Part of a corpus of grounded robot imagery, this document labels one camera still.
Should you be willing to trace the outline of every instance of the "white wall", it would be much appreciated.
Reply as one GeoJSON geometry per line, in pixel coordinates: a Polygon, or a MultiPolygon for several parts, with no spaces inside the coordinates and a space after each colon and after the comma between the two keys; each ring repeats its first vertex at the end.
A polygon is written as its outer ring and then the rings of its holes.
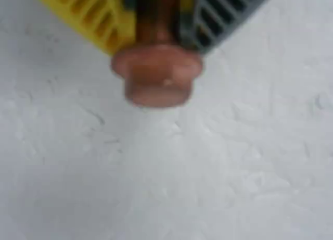
{"type": "Polygon", "coordinates": [[[38,1],[0,0],[0,239],[333,239],[332,50],[332,0],[271,0],[151,111],[38,1]]]}

